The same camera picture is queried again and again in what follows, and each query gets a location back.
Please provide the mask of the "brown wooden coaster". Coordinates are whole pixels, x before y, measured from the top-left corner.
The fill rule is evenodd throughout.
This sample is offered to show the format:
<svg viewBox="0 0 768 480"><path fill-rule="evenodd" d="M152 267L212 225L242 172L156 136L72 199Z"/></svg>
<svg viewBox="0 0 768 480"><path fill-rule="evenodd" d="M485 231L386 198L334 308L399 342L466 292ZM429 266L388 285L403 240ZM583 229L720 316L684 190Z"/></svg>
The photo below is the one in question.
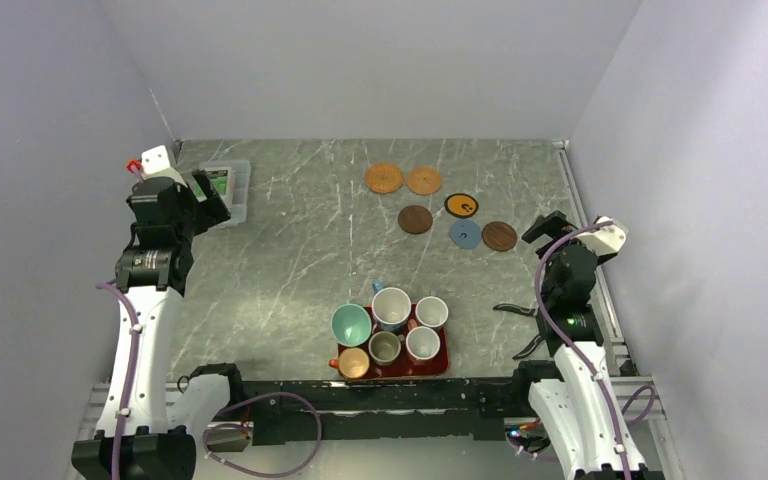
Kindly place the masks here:
<svg viewBox="0 0 768 480"><path fill-rule="evenodd" d="M506 222L488 222L481 232L482 240L491 250L506 252L513 249L518 241L516 230Z"/></svg>

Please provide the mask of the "blue felt coaster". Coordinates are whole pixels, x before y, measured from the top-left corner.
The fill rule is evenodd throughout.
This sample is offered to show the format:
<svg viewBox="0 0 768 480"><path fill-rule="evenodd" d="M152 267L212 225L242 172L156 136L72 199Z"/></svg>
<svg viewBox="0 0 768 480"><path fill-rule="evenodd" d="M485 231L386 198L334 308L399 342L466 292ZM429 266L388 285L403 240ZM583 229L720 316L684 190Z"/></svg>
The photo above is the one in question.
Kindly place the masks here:
<svg viewBox="0 0 768 480"><path fill-rule="evenodd" d="M475 249L482 242L482 228L471 219L459 219L449 229L449 237L462 249Z"/></svg>

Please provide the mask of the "black orange smiley coaster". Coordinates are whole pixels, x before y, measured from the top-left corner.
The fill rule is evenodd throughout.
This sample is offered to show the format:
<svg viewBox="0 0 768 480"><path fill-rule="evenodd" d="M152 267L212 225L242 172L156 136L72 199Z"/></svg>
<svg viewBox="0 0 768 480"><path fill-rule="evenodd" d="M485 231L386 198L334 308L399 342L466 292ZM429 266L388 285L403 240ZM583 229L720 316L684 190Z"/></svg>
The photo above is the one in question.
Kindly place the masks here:
<svg viewBox="0 0 768 480"><path fill-rule="evenodd" d="M454 193L444 200L444 209L456 218L468 219L477 213L479 203L469 194Z"/></svg>

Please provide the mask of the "dark wooden coaster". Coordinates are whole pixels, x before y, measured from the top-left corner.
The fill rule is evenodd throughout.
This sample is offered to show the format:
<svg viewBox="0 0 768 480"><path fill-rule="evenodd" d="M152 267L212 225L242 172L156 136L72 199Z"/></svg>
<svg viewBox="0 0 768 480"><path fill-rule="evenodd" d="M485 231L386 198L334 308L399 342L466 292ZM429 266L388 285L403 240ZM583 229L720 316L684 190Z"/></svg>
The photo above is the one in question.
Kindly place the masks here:
<svg viewBox="0 0 768 480"><path fill-rule="evenodd" d="M404 232L418 235L427 232L432 227L433 216L426 207L408 205L400 210L397 221Z"/></svg>

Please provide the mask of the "woven rattan coaster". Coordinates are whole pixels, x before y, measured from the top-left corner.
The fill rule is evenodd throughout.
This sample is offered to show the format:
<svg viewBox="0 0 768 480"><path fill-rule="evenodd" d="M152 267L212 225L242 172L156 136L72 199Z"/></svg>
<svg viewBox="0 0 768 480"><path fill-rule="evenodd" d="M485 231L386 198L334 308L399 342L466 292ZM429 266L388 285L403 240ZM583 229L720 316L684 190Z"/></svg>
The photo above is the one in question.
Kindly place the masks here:
<svg viewBox="0 0 768 480"><path fill-rule="evenodd" d="M367 168L364 181L372 192L389 194L401 188L404 176L402 170L397 165L381 162Z"/></svg>
<svg viewBox="0 0 768 480"><path fill-rule="evenodd" d="M407 186L415 194L431 195L442 187L442 176L429 166L414 168L407 176Z"/></svg>

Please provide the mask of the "blue white cup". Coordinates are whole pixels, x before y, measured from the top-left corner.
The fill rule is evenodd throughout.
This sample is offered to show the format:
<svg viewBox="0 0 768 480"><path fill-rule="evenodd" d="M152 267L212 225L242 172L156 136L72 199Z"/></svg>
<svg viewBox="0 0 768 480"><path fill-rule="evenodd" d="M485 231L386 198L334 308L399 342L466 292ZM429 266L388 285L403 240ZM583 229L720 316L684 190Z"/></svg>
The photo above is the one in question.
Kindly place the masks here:
<svg viewBox="0 0 768 480"><path fill-rule="evenodd" d="M372 289L370 308L377 326L383 331L400 333L412 311L409 295L397 287L384 287L380 281L374 281Z"/></svg>

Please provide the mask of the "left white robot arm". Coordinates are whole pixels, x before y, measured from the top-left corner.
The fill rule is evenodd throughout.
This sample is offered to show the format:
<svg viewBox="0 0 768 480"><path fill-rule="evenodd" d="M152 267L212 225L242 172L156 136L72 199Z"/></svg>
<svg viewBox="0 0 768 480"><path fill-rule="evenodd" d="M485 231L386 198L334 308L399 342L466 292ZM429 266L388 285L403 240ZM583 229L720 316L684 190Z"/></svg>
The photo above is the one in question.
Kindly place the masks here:
<svg viewBox="0 0 768 480"><path fill-rule="evenodd" d="M180 316L196 236L230 218L203 169L191 173L205 197L185 180L149 176L133 185L130 240L114 278L99 289L120 305L110 386L89 440L74 443L71 464L86 479L190 479L205 452L204 433L215 414L239 417L246 390L238 370L210 366L169 406L167 373L172 330Z"/></svg>

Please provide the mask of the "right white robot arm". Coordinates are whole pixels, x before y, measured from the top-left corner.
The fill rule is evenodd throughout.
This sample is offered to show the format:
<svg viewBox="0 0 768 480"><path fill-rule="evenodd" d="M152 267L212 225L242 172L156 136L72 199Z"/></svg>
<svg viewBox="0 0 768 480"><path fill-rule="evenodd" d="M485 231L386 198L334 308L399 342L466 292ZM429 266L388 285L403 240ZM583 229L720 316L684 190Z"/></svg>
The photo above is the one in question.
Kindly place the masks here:
<svg viewBox="0 0 768 480"><path fill-rule="evenodd" d="M609 373L608 352L589 302L598 268L617 256L627 231L606 216L577 227L561 212L540 215L522 236L548 244L537 251L536 318L554 370L530 362L511 401L536 414L567 479L662 479L650 468L624 418Z"/></svg>

